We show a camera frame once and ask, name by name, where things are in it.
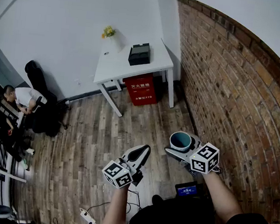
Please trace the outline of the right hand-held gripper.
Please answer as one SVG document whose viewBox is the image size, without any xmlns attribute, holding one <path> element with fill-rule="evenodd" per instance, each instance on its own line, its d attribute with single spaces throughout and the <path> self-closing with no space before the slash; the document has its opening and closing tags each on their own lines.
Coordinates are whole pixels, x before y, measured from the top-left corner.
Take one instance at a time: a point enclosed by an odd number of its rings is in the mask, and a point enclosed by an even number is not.
<svg viewBox="0 0 280 224">
<path fill-rule="evenodd" d="M 195 134 L 189 134 L 189 136 L 191 141 L 188 152 L 165 147 L 166 154 L 179 162 L 190 163 L 190 170 L 193 172 L 208 174 L 213 171 L 219 173 L 220 150 L 209 142 L 200 147 L 201 139 Z"/>
</svg>

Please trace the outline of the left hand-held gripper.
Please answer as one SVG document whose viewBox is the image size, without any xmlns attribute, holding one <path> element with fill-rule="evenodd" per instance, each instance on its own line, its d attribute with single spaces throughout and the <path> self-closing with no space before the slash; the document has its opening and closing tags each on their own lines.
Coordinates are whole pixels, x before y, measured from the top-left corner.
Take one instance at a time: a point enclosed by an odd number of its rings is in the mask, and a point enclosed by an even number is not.
<svg viewBox="0 0 280 224">
<path fill-rule="evenodd" d="M 151 153 L 148 144 L 128 149 L 121 158 L 111 160 L 103 169 L 106 180 L 117 189 L 133 184 L 137 186 L 143 178 L 140 168 L 146 163 Z"/>
</svg>

